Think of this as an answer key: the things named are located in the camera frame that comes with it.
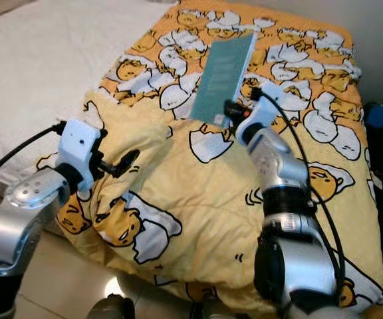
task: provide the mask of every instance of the book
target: book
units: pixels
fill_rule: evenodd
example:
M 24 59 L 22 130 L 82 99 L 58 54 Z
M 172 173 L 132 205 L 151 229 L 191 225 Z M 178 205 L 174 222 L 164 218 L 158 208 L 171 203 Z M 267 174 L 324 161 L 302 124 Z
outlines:
M 212 43 L 190 118 L 227 128 L 224 102 L 237 101 L 246 68 L 255 47 L 256 33 Z

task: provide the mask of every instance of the mattress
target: mattress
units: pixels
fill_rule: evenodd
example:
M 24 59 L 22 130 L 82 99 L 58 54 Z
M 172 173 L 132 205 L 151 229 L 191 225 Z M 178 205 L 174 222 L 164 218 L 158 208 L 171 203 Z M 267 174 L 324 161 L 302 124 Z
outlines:
M 344 29 L 260 7 L 183 0 L 115 60 L 83 99 L 108 135 L 104 160 L 140 151 L 127 173 L 75 194 L 57 221 L 83 254 L 182 298 L 204 294 L 253 318 L 273 313 L 253 286 L 263 224 L 259 179 L 230 130 L 187 120 L 213 41 L 256 32 L 239 103 L 271 81 L 303 143 L 346 257 L 341 306 L 383 317 L 383 268 L 370 157 Z M 299 154 L 285 121 L 272 128 Z M 51 161 L 51 157 L 42 160 Z M 334 247 L 326 218 L 317 213 Z
M 170 7 L 128 0 L 40 0 L 0 17 L 0 158 L 76 117 L 84 92 Z M 7 184 L 57 149 L 45 136 L 0 169 Z

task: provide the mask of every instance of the cartoon print blanket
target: cartoon print blanket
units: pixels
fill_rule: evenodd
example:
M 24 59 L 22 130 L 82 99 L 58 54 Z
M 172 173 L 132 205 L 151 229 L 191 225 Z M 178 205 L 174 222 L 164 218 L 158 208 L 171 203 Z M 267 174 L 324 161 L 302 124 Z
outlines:
M 108 130 L 105 161 L 140 155 L 118 179 L 105 175 L 91 193 L 73 195 L 57 221 L 78 250 L 106 266 L 183 298 L 214 294 L 253 318 L 273 314 L 253 287 L 263 224 L 256 170 L 229 130 L 185 120 L 212 41 L 253 32 L 239 103 L 251 106 L 251 89 L 265 81 L 283 89 L 282 108 L 344 247 L 341 304 L 355 312 L 372 306 L 379 318 L 382 254 L 356 88 L 361 72 L 350 35 L 334 25 L 221 1 L 171 8 L 84 100 L 84 119 Z M 277 117 L 273 129 L 299 154 L 285 128 Z M 317 217 L 333 245 L 325 217 Z

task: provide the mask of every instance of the cable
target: cable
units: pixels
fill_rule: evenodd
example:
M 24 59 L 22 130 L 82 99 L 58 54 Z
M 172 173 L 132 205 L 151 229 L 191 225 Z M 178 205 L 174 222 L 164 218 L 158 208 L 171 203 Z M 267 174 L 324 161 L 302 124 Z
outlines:
M 47 135 L 50 132 L 56 132 L 58 135 L 61 135 L 65 126 L 66 126 L 66 122 L 61 121 L 60 123 L 55 124 L 55 125 L 51 126 L 50 128 L 47 128 L 47 129 L 39 132 L 38 134 L 32 136 L 28 140 L 24 141 L 22 144 L 17 146 L 15 149 L 11 150 L 11 152 L 9 152 L 6 156 L 4 156 L 3 158 L 0 159 L 0 167 L 2 165 L 4 165 L 15 154 L 17 154 L 20 150 L 22 150 L 23 148 L 25 148 L 29 144 L 33 143 L 34 141 L 38 140 L 39 138 L 42 138 L 44 135 Z
M 266 94 L 266 93 L 264 93 L 262 91 L 261 91 L 260 95 L 264 96 L 266 99 L 268 99 L 268 101 L 270 101 L 276 107 L 276 109 L 280 112 L 280 114 L 282 115 L 283 119 L 285 120 L 287 127 L 290 129 L 290 131 L 291 131 L 291 133 L 292 133 L 292 135 L 293 135 L 293 137 L 294 137 L 294 139 L 295 139 L 295 141 L 296 141 L 296 143 L 298 145 L 299 151 L 301 153 L 301 156 L 303 158 L 305 167 L 307 169 L 307 189 L 309 190 L 310 194 L 311 194 L 311 191 L 312 191 L 316 195 L 319 203 L 321 204 L 321 206 L 323 208 L 324 214 L 326 215 L 326 218 L 328 220 L 329 227 L 330 227 L 330 229 L 332 231 L 333 238 L 334 238 L 334 241 L 335 241 L 335 246 L 336 246 L 336 249 L 338 251 L 339 265 L 338 265 L 338 262 L 337 262 L 337 260 L 336 260 L 336 258 L 334 256 L 333 249 L 330 246 L 329 241 L 326 238 L 326 234 L 324 233 L 324 231 L 321 228 L 319 222 L 317 221 L 317 218 L 315 218 L 315 220 L 317 221 L 317 224 L 319 224 L 320 236 L 322 237 L 323 243 L 326 246 L 326 249 L 328 251 L 329 257 L 330 257 L 330 259 L 332 261 L 332 265 L 333 265 L 336 281 L 338 283 L 337 286 L 336 286 L 336 298 L 337 298 L 337 300 L 339 300 L 340 291 L 341 291 L 342 285 L 344 284 L 344 278 L 345 278 L 345 259 L 344 259 L 344 252 L 342 250 L 342 245 L 340 243 L 340 238 L 339 238 L 338 231 L 336 230 L 336 227 L 335 227 L 335 224 L 333 222 L 332 216 L 330 215 L 329 210 L 327 209 L 326 204 L 324 203 L 324 201 L 321 198 L 320 194 L 311 186 L 309 163 L 308 163 L 307 155 L 305 154 L 304 147 L 301 144 L 301 141 L 299 140 L 298 135 L 297 135 L 295 129 L 293 128 L 292 124 L 289 122 L 289 119 L 286 117 L 285 112 L 282 110 L 282 108 L 280 107 L 280 105 L 277 103 L 277 101 L 275 99 L 273 99 L 271 96 L 269 96 L 268 94 Z

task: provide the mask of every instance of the white bedsheet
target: white bedsheet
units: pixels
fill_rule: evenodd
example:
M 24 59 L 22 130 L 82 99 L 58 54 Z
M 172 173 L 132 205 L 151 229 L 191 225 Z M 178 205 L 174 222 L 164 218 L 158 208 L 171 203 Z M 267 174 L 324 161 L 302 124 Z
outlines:
M 75 117 L 84 93 L 170 7 L 144 0 L 40 0 L 0 17 L 0 158 Z M 9 183 L 57 149 L 51 134 L 0 170 Z

